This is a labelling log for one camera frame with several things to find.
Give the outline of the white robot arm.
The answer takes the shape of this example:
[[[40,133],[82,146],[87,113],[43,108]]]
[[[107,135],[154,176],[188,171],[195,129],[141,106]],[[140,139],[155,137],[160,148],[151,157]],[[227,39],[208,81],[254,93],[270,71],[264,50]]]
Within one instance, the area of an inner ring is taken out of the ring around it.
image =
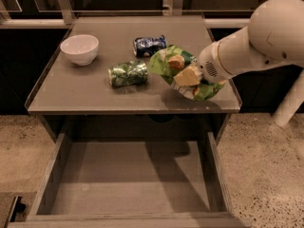
[[[223,83],[240,74],[287,65],[304,67],[304,1],[268,0],[249,24],[206,47],[174,77],[173,87],[193,99],[201,80]]]

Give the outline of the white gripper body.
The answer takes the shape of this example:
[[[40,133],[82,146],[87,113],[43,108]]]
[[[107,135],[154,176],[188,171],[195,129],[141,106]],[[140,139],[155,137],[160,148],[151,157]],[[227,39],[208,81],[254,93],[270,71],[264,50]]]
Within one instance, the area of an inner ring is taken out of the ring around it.
[[[209,45],[199,54],[198,66],[206,81],[219,83],[229,79],[229,74],[219,60],[219,42]]]

